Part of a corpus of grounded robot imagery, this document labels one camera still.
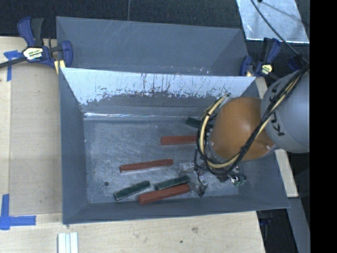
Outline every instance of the blue tape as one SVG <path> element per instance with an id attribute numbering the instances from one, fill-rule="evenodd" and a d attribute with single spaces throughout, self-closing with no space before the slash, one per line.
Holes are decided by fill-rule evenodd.
<path id="1" fill-rule="evenodd" d="M 9 216 L 9 194 L 2 196 L 0 230 L 9 230 L 11 226 L 34 226 L 36 216 Z"/>
<path id="2" fill-rule="evenodd" d="M 4 56 L 10 61 L 12 59 L 21 58 L 24 55 L 21 52 L 18 51 L 9 51 L 4 52 Z M 12 66 L 8 66 L 7 69 L 7 82 L 9 82 L 12 79 Z"/>

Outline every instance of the clamp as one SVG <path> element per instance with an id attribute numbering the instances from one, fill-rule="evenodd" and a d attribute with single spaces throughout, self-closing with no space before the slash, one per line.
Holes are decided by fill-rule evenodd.
<path id="1" fill-rule="evenodd" d="M 281 50 L 281 42 L 275 38 L 263 39 L 263 48 L 261 55 L 254 58 L 246 55 L 240 66 L 240 76 L 277 77 L 272 73 L 272 61 L 277 57 Z"/>
<path id="2" fill-rule="evenodd" d="M 26 17 L 19 21 L 17 28 L 20 37 L 27 43 L 27 48 L 21 52 L 21 57 L 1 63 L 0 69 L 24 61 L 44 64 L 54 69 L 57 67 L 58 61 L 53 58 L 52 53 L 57 51 L 63 51 L 64 65 L 70 67 L 73 61 L 73 51 L 70 41 L 62 41 L 60 46 L 51 48 L 49 39 L 49 47 L 44 46 L 41 39 L 43 21 L 43 18 L 32 19 L 31 17 Z"/>

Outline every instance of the yellow cable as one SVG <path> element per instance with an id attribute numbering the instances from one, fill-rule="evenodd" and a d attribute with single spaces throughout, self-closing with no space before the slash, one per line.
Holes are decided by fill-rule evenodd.
<path id="1" fill-rule="evenodd" d="M 293 80 L 286 88 L 285 88 L 285 93 L 283 96 L 281 96 L 278 101 L 275 103 L 275 106 L 272 108 L 272 110 L 270 111 L 270 113 L 272 113 L 281 103 L 282 101 L 285 99 L 285 97 L 292 91 L 292 89 L 294 88 L 294 86 L 296 85 L 297 81 L 299 80 L 300 76 L 298 76 L 295 80 Z M 208 115 L 206 116 L 206 118 L 203 121 L 201 130 L 200 130 L 200 138 L 199 138 L 199 147 L 201 152 L 204 154 L 204 133 L 205 133 L 205 129 L 206 129 L 206 125 L 210 119 L 210 116 L 212 115 L 212 113 L 215 111 L 215 109 L 223 102 L 223 100 L 225 99 L 225 96 L 222 97 L 219 101 L 217 101 L 211 108 L 207 108 L 206 110 L 209 109 L 208 111 Z M 256 137 L 259 136 L 259 134 L 264 130 L 264 128 L 266 127 L 266 125 L 268 124 L 269 120 L 271 119 L 271 116 L 261 125 L 261 128 L 259 130 L 259 132 L 257 133 Z M 230 160 L 228 160 L 227 162 L 223 163 L 223 164 L 214 164 L 210 161 L 206 161 L 206 163 L 212 167 L 213 169 L 219 169 L 219 168 L 224 168 L 226 166 L 229 166 L 230 164 L 234 163 L 235 160 L 239 157 L 240 153 L 237 153 L 236 155 L 234 155 Z"/>

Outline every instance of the black carpet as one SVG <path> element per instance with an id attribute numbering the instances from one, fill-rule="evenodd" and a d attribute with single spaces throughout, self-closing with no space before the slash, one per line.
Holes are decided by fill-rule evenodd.
<path id="1" fill-rule="evenodd" d="M 296 3 L 310 38 L 310 0 L 296 0 Z M 0 0 L 0 9 L 0 35 L 10 36 L 18 36 L 17 22 L 27 16 L 45 18 L 44 38 L 56 38 L 56 16 L 242 28 L 235 0 Z M 247 41 L 246 45 L 251 55 L 261 52 L 261 42 Z M 310 59 L 308 45 L 292 46 Z M 277 76 L 291 73 L 287 62 L 292 56 L 294 53 L 283 45 L 274 60 Z M 267 77 L 266 81 L 270 85 L 274 79 Z M 289 153 L 289 157 L 296 179 L 296 174 L 309 167 L 309 155 L 299 158 Z M 302 180 L 296 182 L 298 186 L 303 184 Z M 303 196 L 302 202 L 310 223 L 310 194 Z M 267 253 L 296 252 L 285 210 L 264 211 L 258 215 L 269 218 L 269 223 L 261 227 Z"/>

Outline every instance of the wooden table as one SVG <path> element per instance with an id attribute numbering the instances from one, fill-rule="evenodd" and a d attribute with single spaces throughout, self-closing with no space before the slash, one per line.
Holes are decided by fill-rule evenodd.
<path id="1" fill-rule="evenodd" d="M 24 48 L 20 37 L 0 37 L 0 62 L 5 51 Z M 7 68 L 0 70 L 0 197 L 13 192 L 10 214 L 31 211 L 37 218 L 35 226 L 0 230 L 0 252 L 56 252 L 60 232 L 77 232 L 81 253 L 265 252 L 255 211 L 63 225 L 56 72 L 26 62 L 12 70 L 10 82 Z M 264 79 L 257 82 L 262 96 Z M 276 156 L 287 196 L 298 197 L 286 152 L 277 150 Z"/>

